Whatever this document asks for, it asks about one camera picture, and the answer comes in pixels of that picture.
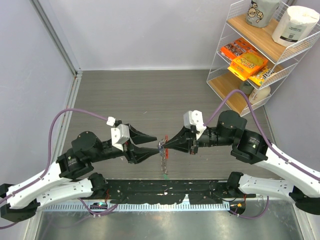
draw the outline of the cartoon face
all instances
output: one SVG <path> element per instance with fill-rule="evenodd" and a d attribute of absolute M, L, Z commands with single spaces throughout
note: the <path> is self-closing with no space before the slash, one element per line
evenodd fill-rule
<path fill-rule="evenodd" d="M 248 15 L 250 18 L 253 18 L 256 14 L 257 14 L 256 9 L 254 9 L 253 7 L 249 9 Z"/>

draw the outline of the white metal rack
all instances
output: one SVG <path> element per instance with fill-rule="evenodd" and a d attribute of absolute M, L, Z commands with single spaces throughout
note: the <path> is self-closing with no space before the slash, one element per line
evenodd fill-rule
<path fill-rule="evenodd" d="M 270 94 L 265 99 L 252 105 L 253 109 L 257 109 L 267 103 L 308 50 L 315 44 L 320 37 L 320 25 L 316 24 L 308 37 L 284 47 L 275 43 L 271 35 L 289 6 L 282 2 L 274 13 L 270 24 L 264 28 L 257 28 L 246 23 L 250 2 L 251 0 L 241 0 L 231 4 L 206 82 L 222 100 L 232 90 L 239 89 L 242 81 L 229 72 L 228 67 L 231 61 L 221 54 L 220 49 L 243 37 L 268 58 L 268 66 L 274 71 L 273 74 L 266 76 L 261 86 L 248 80 L 257 90 L 267 86 L 271 88 Z M 229 98 L 226 104 L 230 109 L 244 116 L 250 110 L 245 100 L 237 94 Z"/>

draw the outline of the orange snack package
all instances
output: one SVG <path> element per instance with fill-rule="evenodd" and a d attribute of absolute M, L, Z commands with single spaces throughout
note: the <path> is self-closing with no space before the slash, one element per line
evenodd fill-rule
<path fill-rule="evenodd" d="M 256 51 L 256 48 L 247 42 L 243 37 L 223 46 L 220 51 L 222 55 L 226 56 L 230 61 L 244 54 L 248 50 Z"/>
<path fill-rule="evenodd" d="M 233 59 L 228 69 L 242 81 L 245 81 L 263 69 L 267 63 L 268 59 L 256 51 L 249 49 Z"/>

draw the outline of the wooden shelf board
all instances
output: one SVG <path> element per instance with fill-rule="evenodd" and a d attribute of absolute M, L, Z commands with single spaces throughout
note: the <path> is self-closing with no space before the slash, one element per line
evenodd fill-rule
<path fill-rule="evenodd" d="M 242 82 L 232 72 L 228 72 L 210 80 L 208 83 L 222 99 L 225 99 L 232 90 L 239 89 Z M 226 101 L 226 104 L 238 114 L 241 114 L 242 110 L 247 106 L 245 99 L 239 93 L 233 94 Z"/>
<path fill-rule="evenodd" d="M 274 42 L 271 35 L 278 22 L 272 18 L 269 25 L 263 28 L 251 26 L 246 22 L 246 13 L 230 18 L 228 24 L 240 32 L 244 38 L 251 42 L 257 49 L 266 54 L 274 63 L 278 61 L 286 47 Z"/>

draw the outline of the wrapped paper roll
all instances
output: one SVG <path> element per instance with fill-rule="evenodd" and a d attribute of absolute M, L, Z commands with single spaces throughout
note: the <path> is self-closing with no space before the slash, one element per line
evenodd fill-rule
<path fill-rule="evenodd" d="M 288 47 L 306 38 L 319 21 L 320 15 L 315 10 L 304 6 L 290 6 L 275 28 L 272 39 Z"/>

